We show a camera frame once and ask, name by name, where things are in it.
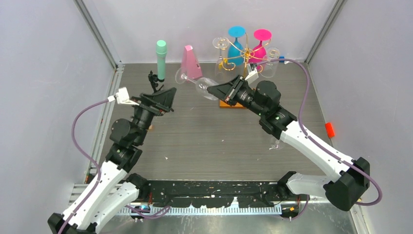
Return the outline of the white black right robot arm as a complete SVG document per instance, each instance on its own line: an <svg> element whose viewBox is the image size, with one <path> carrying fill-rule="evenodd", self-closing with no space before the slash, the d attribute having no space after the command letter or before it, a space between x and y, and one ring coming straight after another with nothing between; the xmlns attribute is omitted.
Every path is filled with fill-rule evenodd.
<svg viewBox="0 0 413 234"><path fill-rule="evenodd" d="M295 195L326 198L342 211L349 211L369 188L369 162L354 160L300 126L297 117L280 105L281 93L272 81L260 81L252 89L241 76L213 85L207 92L229 104L240 104L257 114L262 129L274 138L294 147L310 159L324 176L287 172L278 181L278 194L284 200Z"/></svg>

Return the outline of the clear wine glass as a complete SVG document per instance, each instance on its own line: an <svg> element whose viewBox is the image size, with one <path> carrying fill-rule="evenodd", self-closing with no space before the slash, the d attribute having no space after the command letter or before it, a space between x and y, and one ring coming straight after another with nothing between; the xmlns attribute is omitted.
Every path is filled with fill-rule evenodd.
<svg viewBox="0 0 413 234"><path fill-rule="evenodd" d="M199 95L212 101L218 100L217 97L210 94L207 90L208 87L218 85L218 83L211 78L200 77L198 79L192 79L184 68L179 68L175 74L175 81L178 84L183 84L185 82L193 83Z"/></svg>
<svg viewBox="0 0 413 234"><path fill-rule="evenodd" d="M278 139L275 139L271 142L269 150L281 150L284 148L284 142Z"/></svg>

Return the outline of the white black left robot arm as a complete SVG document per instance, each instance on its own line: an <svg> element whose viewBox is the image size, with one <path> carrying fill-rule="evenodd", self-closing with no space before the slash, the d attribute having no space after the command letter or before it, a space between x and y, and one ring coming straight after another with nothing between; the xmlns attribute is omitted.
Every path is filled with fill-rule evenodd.
<svg viewBox="0 0 413 234"><path fill-rule="evenodd" d="M98 234L123 208L133 201L143 202L149 197L148 181L131 169L139 160L143 142L155 116L172 111L175 87L153 94L141 93L130 97L127 88L119 88L115 95L82 110L73 121L71 137L75 147L91 161L96 176L81 195L63 213L53 213L47 223L54 234ZM131 120L116 120L110 139L113 142L105 161L98 163L80 148L75 138L75 126L87 110L116 101L134 108Z"/></svg>

